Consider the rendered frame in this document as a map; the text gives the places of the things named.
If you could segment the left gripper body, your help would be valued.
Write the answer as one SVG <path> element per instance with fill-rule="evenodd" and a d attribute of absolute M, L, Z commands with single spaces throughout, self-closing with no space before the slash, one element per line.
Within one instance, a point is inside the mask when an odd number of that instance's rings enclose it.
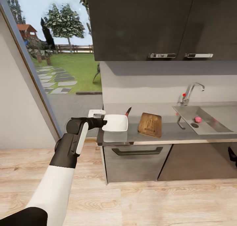
<path fill-rule="evenodd" d="M 102 118 L 88 118 L 92 121 L 92 127 L 93 128 L 102 128 L 103 127 L 103 119 Z"/>

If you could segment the cutting board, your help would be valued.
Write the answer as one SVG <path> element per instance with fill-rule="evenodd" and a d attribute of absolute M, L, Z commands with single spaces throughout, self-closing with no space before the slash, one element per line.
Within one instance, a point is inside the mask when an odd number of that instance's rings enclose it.
<path fill-rule="evenodd" d="M 162 136 L 162 116 L 142 113 L 138 132 L 160 138 Z"/>

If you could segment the bowl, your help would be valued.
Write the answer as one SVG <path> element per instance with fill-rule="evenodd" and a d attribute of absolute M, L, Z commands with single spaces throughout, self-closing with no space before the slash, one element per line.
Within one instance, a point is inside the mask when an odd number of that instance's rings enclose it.
<path fill-rule="evenodd" d="M 128 128 L 128 119 L 126 115 L 109 114 L 105 115 L 104 120 L 107 120 L 107 124 L 102 127 L 106 132 L 126 132 Z"/>

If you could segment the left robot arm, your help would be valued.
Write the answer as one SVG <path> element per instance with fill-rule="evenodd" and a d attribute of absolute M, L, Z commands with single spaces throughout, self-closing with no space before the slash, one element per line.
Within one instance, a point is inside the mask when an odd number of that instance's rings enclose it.
<path fill-rule="evenodd" d="M 67 133 L 57 141 L 55 154 L 37 190 L 24 210 L 0 220 L 0 226 L 62 226 L 66 217 L 68 201 L 77 157 L 87 131 L 102 128 L 107 120 L 95 118 L 106 115 L 104 110 L 89 110 L 87 117 L 72 117 L 66 125 Z"/>

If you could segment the vidalia onion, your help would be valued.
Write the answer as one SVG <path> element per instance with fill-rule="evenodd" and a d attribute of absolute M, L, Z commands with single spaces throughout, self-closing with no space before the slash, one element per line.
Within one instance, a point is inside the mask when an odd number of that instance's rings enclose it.
<path fill-rule="evenodd" d="M 194 121 L 197 123 L 200 123 L 202 121 L 202 119 L 200 117 L 195 117 Z"/>

